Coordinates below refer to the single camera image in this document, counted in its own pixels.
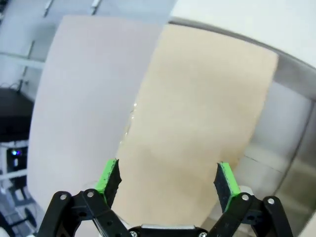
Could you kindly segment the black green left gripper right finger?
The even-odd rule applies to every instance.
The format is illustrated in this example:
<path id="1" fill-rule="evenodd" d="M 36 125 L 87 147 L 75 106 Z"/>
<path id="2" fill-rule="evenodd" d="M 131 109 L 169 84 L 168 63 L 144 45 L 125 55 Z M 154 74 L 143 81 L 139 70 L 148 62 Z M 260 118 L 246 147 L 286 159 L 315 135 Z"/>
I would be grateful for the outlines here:
<path id="1" fill-rule="evenodd" d="M 208 237 L 232 237 L 240 224 L 250 225 L 257 237 L 292 237 L 293 233 L 279 198 L 259 200 L 242 192 L 227 162 L 217 164 L 214 179 L 222 215 Z"/>

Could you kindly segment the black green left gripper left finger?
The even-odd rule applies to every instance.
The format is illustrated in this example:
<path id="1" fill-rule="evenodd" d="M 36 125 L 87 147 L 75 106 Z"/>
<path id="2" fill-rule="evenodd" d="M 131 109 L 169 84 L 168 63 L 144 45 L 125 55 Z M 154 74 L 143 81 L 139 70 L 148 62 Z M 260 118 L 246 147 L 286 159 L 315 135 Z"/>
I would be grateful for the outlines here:
<path id="1" fill-rule="evenodd" d="M 94 189 L 71 195 L 56 192 L 47 208 L 37 236 L 74 237 L 83 221 L 92 221 L 103 237 L 127 237 L 129 231 L 111 209 L 121 183 L 119 161 L 107 162 Z"/>

